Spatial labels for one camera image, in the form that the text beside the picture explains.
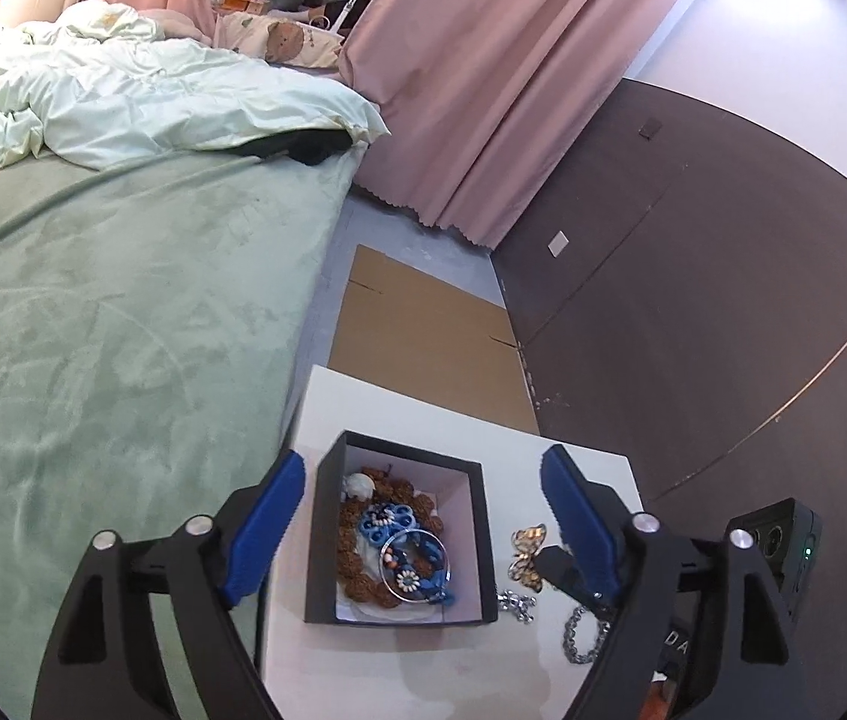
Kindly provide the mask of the white wall socket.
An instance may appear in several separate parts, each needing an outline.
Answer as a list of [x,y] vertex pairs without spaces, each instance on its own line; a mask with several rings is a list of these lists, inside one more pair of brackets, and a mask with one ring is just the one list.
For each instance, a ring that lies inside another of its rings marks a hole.
[[547,244],[547,249],[551,252],[552,257],[556,259],[558,255],[562,254],[565,247],[568,245],[568,238],[565,236],[565,232],[557,231],[555,236],[551,239],[551,242]]

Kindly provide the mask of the patterned pillow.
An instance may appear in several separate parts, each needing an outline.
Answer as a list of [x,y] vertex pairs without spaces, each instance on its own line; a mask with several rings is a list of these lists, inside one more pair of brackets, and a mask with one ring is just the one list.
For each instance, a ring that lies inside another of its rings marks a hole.
[[339,65],[342,37],[303,21],[227,13],[217,20],[212,46],[269,65],[331,71]]

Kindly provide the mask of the pale green duvet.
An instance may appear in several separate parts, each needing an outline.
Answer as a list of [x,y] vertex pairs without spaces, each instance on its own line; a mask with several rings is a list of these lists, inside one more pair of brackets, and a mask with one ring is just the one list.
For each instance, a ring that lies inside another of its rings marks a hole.
[[388,127],[336,80],[167,36],[129,5],[0,29],[0,169],[45,149],[108,169],[319,130],[371,145]]

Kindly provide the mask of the black jewelry box white interior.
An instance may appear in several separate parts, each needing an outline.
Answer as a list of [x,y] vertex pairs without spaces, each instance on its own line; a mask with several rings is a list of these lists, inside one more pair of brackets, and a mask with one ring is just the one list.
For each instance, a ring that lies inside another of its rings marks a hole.
[[[376,493],[347,499],[367,473]],[[319,461],[303,619],[342,626],[485,626],[498,619],[482,466],[346,431]]]

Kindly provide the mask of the red cord white stone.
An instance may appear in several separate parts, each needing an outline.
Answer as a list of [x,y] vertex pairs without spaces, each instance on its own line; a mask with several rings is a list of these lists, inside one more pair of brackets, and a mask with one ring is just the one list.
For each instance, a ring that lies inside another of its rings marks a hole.
[[342,484],[342,491],[347,499],[360,500],[360,502],[368,502],[373,499],[376,493],[375,479],[368,476],[367,473],[357,472],[352,475],[347,475]]

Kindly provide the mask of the flattened cardboard sheet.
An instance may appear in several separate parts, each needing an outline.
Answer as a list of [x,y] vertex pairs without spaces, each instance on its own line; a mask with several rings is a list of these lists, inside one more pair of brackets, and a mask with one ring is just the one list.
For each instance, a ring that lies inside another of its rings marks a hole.
[[355,250],[329,367],[498,426],[539,431],[506,310],[364,245]]

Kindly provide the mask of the pink curtain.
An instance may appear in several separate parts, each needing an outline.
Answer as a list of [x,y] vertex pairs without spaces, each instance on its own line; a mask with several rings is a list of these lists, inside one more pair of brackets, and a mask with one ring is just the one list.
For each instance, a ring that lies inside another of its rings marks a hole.
[[370,0],[339,75],[389,128],[355,182],[497,247],[677,0]]

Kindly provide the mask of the green bed blanket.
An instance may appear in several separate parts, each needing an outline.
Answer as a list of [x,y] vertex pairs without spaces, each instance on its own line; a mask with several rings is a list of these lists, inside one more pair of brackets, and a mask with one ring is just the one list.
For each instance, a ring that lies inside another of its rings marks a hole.
[[92,536],[168,535],[279,454],[362,151],[0,171],[0,706],[30,712]]

